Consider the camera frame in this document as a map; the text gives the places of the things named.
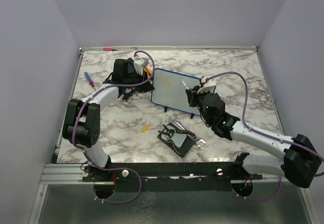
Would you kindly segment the blue framed whiteboard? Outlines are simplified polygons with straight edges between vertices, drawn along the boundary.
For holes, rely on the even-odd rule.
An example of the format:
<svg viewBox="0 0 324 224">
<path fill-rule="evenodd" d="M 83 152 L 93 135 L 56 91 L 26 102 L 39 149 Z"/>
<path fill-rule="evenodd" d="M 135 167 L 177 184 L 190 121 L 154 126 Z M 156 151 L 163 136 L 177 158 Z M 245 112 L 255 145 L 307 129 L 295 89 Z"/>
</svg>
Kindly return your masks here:
<svg viewBox="0 0 324 224">
<path fill-rule="evenodd" d="M 199 85 L 198 77 L 162 68 L 155 69 L 152 80 L 154 90 L 151 92 L 151 102 L 199 116 L 199 110 L 196 107 L 189 106 L 185 92 L 186 88 L 181 81 L 184 81 L 190 89 Z"/>
</svg>

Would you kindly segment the yellow marker cap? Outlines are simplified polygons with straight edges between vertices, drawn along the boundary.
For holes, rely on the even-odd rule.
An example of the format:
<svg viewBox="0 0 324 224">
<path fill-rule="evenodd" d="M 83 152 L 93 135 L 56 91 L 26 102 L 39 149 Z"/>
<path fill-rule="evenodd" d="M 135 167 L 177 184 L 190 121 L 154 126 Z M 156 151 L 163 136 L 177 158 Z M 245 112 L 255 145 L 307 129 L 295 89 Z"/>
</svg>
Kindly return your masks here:
<svg viewBox="0 0 324 224">
<path fill-rule="evenodd" d="M 149 128 L 149 125 L 146 125 L 143 129 L 142 132 L 145 132 Z"/>
</svg>

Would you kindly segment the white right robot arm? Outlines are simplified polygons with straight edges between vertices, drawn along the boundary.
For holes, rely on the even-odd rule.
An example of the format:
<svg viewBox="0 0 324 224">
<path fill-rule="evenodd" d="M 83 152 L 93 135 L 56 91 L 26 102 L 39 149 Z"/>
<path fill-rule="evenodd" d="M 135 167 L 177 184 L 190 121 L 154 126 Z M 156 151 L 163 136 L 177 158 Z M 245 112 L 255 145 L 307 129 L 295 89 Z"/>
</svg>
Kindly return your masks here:
<svg viewBox="0 0 324 224">
<path fill-rule="evenodd" d="M 290 183 L 310 187 L 322 163 L 308 137 L 274 134 L 250 126 L 225 111 L 225 102 L 217 93 L 199 92 L 200 86 L 186 89 L 188 104 L 199 110 L 203 122 L 220 138 L 235 140 L 269 153 L 258 157 L 247 155 L 232 167 L 236 178 L 249 174 L 270 174 L 285 177 Z"/>
</svg>

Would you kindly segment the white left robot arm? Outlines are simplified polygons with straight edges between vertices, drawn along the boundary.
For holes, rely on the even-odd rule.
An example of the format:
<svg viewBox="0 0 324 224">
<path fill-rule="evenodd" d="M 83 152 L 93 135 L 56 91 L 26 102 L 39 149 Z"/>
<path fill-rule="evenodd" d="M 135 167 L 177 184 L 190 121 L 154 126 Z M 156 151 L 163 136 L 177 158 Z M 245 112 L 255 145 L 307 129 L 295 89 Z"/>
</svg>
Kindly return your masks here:
<svg viewBox="0 0 324 224">
<path fill-rule="evenodd" d="M 116 59 L 112 73 L 97 91 L 68 102 L 62 137 L 84 153 L 99 180 L 108 180 L 112 174 L 111 158 L 98 143 L 101 110 L 120 97 L 127 100 L 134 92 L 153 91 L 152 76 L 145 71 L 148 65 L 146 58 Z"/>
</svg>

